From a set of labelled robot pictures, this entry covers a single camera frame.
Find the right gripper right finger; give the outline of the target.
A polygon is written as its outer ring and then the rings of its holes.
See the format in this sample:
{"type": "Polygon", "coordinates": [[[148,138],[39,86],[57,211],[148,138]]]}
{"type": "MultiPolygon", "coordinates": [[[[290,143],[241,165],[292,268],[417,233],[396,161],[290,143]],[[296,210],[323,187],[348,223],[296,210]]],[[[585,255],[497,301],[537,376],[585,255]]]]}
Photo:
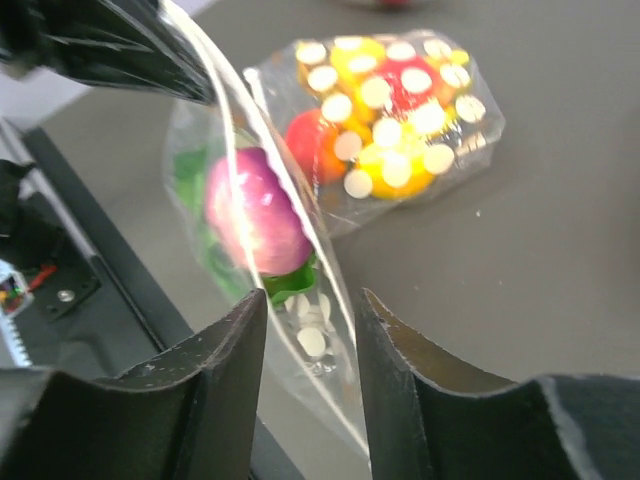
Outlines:
{"type": "Polygon", "coordinates": [[[638,477],[637,377],[514,382],[424,337],[367,289],[355,321],[375,478],[638,477]]]}

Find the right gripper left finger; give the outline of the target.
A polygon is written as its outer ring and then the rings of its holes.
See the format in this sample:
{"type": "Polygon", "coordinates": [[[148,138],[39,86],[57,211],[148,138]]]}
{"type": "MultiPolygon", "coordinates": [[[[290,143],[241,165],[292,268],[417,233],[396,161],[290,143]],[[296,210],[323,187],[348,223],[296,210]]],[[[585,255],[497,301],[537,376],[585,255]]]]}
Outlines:
{"type": "Polygon", "coordinates": [[[116,378],[52,368],[1,373],[5,479],[245,479],[267,301],[224,318],[116,378]]]}

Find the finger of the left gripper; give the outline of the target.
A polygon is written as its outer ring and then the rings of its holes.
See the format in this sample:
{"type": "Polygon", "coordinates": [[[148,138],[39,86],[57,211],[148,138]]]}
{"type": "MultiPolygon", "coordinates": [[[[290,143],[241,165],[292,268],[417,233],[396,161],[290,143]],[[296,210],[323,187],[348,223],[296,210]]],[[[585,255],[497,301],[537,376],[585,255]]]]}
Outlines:
{"type": "Polygon", "coordinates": [[[4,1],[1,64],[15,77],[47,69],[83,85],[217,98],[173,1],[4,1]]]}

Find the polka dot bag with vegetables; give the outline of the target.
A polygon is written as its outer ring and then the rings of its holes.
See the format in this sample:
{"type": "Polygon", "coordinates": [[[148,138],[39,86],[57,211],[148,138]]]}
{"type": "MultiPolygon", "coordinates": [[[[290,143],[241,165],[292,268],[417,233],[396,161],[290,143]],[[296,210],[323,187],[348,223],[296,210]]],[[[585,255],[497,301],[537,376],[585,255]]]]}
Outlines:
{"type": "Polygon", "coordinates": [[[266,293],[266,367],[367,455],[353,309],[310,188],[209,36],[172,1],[160,13],[214,94],[175,103],[165,144],[166,187],[194,255],[230,299],[266,293]]]}

